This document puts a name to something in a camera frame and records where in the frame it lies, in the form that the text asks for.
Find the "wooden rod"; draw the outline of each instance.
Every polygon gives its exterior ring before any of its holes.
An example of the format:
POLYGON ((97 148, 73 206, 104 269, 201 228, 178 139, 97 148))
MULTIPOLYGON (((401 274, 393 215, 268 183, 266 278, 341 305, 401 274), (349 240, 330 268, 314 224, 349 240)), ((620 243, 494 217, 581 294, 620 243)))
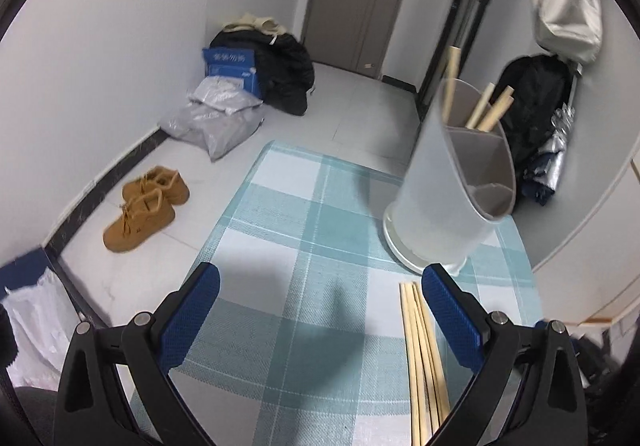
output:
POLYGON ((414 297, 415 317, 418 325, 418 343, 420 344, 420 355, 422 356, 422 366, 424 368, 424 376, 427 384, 427 399, 429 402, 429 418, 431 423, 431 433, 436 433, 440 427, 440 417, 438 416, 438 397, 434 384, 433 359, 431 350, 429 350, 429 342, 427 340, 427 330, 422 319, 422 311, 420 310, 420 299, 415 289, 415 284, 411 284, 411 295, 414 297))
POLYGON ((465 128, 473 130, 476 127, 476 124, 478 124, 478 121, 480 121, 480 118, 486 109, 486 105, 489 104, 489 99, 491 99, 491 94, 494 93, 494 89, 495 85, 492 82, 486 86, 478 100, 478 103, 476 104, 476 107, 474 108, 473 113, 471 114, 471 117, 466 121, 465 128))
POLYGON ((442 123, 447 126, 451 108, 453 106, 453 96, 456 93, 456 79, 460 68, 460 49, 449 47, 449 64, 447 65, 447 86, 445 89, 444 103, 442 105, 442 123))
POLYGON ((416 384, 414 340, 411 331, 411 310, 408 305, 406 291, 400 284, 400 301, 402 307, 402 323, 404 324, 404 339, 406 341, 406 358, 409 364, 409 398, 411 401, 411 444, 420 444, 420 410, 418 409, 418 387, 416 384))
POLYGON ((427 418, 427 398, 424 387, 424 370, 422 368, 422 354, 420 352, 418 339, 418 307, 415 304, 414 293, 410 283, 404 284, 407 296, 407 305, 411 312, 411 336, 414 343, 414 362, 415 362, 415 384, 418 388, 418 417, 420 423, 420 444, 427 444, 431 437, 431 427, 428 425, 427 418))
POLYGON ((433 371, 435 373, 435 386, 438 398, 438 416, 440 417, 440 423, 442 424, 450 413, 447 381, 444 378, 444 369, 442 368, 442 360, 440 358, 440 351, 438 350, 438 342, 436 340, 436 331, 433 326, 433 321, 431 321, 427 305, 424 302, 424 298, 420 291, 420 286, 418 284, 414 284, 414 289, 418 291, 418 298, 420 299, 418 307, 420 307, 422 312, 422 318, 427 330, 427 340, 429 342, 429 348, 431 349, 431 356, 433 358, 433 371))
POLYGON ((484 119, 480 121, 478 124, 478 129, 480 131, 491 131, 494 129, 495 125, 498 124, 502 116, 507 112, 511 105, 513 104, 513 97, 511 94, 513 93, 513 88, 507 86, 504 89, 504 92, 500 94, 500 97, 493 105, 492 109, 487 112, 484 119))

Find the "shoelace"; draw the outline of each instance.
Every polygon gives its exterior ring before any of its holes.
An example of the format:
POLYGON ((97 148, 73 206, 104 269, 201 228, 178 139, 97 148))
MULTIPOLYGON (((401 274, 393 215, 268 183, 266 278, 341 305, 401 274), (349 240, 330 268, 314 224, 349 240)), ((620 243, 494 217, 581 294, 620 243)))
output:
POLYGON ((122 235, 124 236, 127 234, 127 231, 129 234, 131 233, 131 224, 129 223, 131 212, 129 210, 129 204, 122 204, 120 209, 122 209, 122 235))
POLYGON ((149 182, 149 179, 146 178, 146 175, 142 175, 142 177, 140 178, 140 193, 142 195, 145 194, 145 186, 148 182, 149 182))

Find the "bolt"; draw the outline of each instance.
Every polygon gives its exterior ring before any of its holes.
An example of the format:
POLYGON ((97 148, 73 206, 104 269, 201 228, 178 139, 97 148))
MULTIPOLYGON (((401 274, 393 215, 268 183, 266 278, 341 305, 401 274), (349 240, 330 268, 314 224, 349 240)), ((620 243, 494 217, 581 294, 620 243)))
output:
POLYGON ((553 330, 555 330, 558 334, 562 334, 566 330, 566 327, 564 326, 564 323, 562 323, 562 321, 558 321, 558 320, 553 320, 551 322, 551 328, 553 330))
POLYGON ((491 319, 494 321, 494 323, 498 323, 498 325, 504 325, 505 323, 507 323, 507 321, 509 321, 507 314, 501 311, 493 311, 491 313, 491 319))
POLYGON ((90 328, 91 328, 91 325, 89 324, 88 321, 82 321, 82 323, 78 323, 78 326, 76 327, 76 332, 78 334, 86 334, 90 328))
POLYGON ((141 312, 140 314, 136 314, 136 317, 133 318, 133 323, 135 323, 138 327, 144 327, 147 323, 151 321, 151 314, 148 312, 141 312))

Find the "cardboard box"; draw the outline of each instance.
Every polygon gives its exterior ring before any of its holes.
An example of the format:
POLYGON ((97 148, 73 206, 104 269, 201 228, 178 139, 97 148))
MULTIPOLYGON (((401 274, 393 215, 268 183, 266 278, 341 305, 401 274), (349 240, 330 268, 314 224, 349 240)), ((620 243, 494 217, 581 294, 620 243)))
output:
POLYGON ((260 86, 255 70, 254 51, 248 48, 203 48, 207 63, 207 76, 235 77, 244 81, 244 89, 260 97, 260 86))

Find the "blue plaid mat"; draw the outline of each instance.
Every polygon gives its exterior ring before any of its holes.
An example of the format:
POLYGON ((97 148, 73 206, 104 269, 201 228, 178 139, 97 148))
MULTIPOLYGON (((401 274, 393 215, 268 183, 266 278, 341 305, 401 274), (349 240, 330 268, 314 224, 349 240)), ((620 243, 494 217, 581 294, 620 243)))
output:
MULTIPOLYGON (((410 444, 398 284, 418 277, 382 233, 401 184, 278 142, 262 150, 196 259, 220 270, 220 296, 170 373, 218 446, 410 444)), ((541 317, 511 217, 455 280, 487 311, 541 317)), ((436 330, 454 404, 471 372, 436 330)), ((132 408, 155 435, 137 396, 132 408)))

